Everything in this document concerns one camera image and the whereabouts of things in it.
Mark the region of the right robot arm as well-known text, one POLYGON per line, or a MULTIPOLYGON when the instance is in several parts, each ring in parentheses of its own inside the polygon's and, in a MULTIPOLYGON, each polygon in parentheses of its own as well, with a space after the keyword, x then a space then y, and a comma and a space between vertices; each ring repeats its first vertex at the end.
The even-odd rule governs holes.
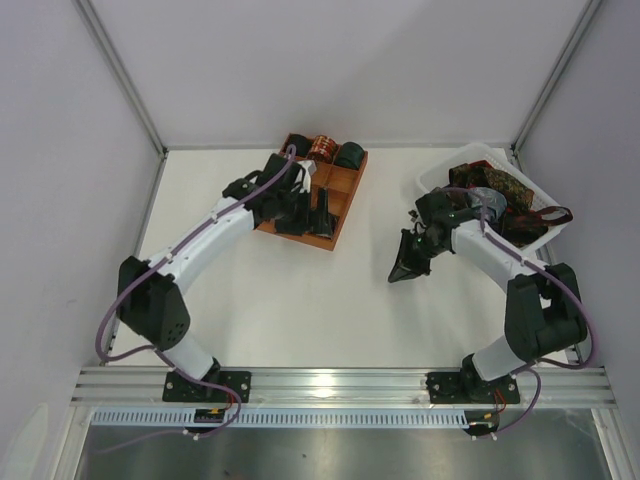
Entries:
POLYGON ((575 272, 564 263, 547 265, 524 257, 490 226, 497 208, 478 191, 459 208, 447 190, 420 197, 413 226, 401 232, 399 250, 387 278, 413 280, 431 272, 431 262, 449 252, 471 261, 506 295, 504 332, 489 346, 467 355, 459 371, 445 378, 429 376, 433 402, 446 396, 485 403, 495 389, 505 389, 511 375, 549 354, 587 339, 588 321, 575 272))

